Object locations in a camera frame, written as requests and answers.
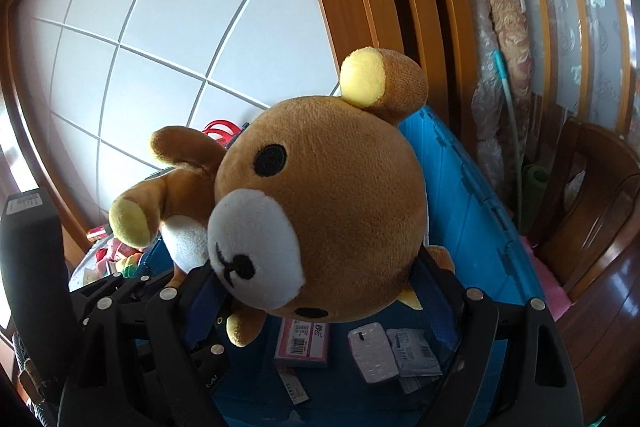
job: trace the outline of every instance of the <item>stuffed animal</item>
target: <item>stuffed animal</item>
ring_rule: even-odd
[[[228,151],[169,126],[150,147],[175,169],[111,207],[116,237],[145,247],[162,233],[172,285],[210,261],[235,297],[237,346],[266,314],[347,322],[396,299],[420,309],[409,275],[427,229],[422,169],[396,127],[427,101],[427,77],[397,52],[364,48],[340,70],[341,96],[304,96],[264,111]],[[429,247],[439,266],[449,253]]]

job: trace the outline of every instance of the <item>bear ear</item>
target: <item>bear ear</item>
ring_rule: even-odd
[[[215,177],[226,150],[204,133],[181,125],[151,135],[149,149],[158,161]]]
[[[342,99],[398,125],[427,103],[427,75],[401,53],[362,48],[344,59],[340,68]]]

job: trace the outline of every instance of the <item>white package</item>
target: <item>white package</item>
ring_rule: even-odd
[[[439,377],[442,370],[421,330],[386,330],[400,377]]]
[[[391,352],[384,328],[377,322],[351,330],[351,354],[367,383],[378,383],[398,376],[398,365]]]

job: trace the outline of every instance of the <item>white belly patch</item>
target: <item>white belly patch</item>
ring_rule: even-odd
[[[171,258],[189,273],[209,259],[207,229],[187,216],[172,216],[160,225],[160,233]]]

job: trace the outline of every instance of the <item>wooden chair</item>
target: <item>wooden chair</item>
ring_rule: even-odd
[[[584,180],[565,211],[576,161]],[[529,240],[574,302],[558,327],[587,423],[606,411],[640,362],[639,192],[635,151],[606,129],[567,120]]]

